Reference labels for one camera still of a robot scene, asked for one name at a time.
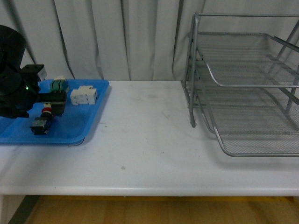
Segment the tabletop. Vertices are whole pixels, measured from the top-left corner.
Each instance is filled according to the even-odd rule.
[[[0,194],[299,196],[299,158],[230,157],[195,114],[180,82],[111,81],[82,144],[0,146]]]

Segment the blue tray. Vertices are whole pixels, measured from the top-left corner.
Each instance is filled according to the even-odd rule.
[[[49,92],[52,80],[39,83],[40,93]],[[65,111],[61,117],[56,116],[51,122],[51,128],[46,135],[33,135],[30,126],[36,117],[41,116],[43,104],[36,103],[28,111],[29,118],[9,119],[0,117],[0,143],[14,144],[67,144],[80,143],[88,134],[97,114],[105,92],[109,86],[106,80],[77,79],[67,80],[70,91],[65,103]],[[72,105],[70,94],[81,85],[92,85],[98,91],[95,105]]]

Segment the white electrical component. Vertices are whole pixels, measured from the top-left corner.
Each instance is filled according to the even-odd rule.
[[[71,103],[73,105],[95,104],[97,99],[97,89],[94,89],[92,85],[83,85],[80,86],[79,89],[71,92]]]
[[[66,80],[64,76],[57,76],[54,80]]]

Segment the white curtain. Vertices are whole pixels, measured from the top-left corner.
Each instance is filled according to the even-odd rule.
[[[26,38],[22,66],[45,64],[48,78],[181,80],[194,12],[296,14],[298,9],[298,0],[0,0],[0,24]],[[286,39],[295,22],[202,18],[200,29],[250,28]]]

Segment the metal document tray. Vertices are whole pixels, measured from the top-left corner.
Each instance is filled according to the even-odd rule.
[[[299,22],[283,41],[264,33],[198,32],[203,15],[193,16],[182,81],[191,125],[196,102],[226,154],[299,156],[299,48],[289,43]]]

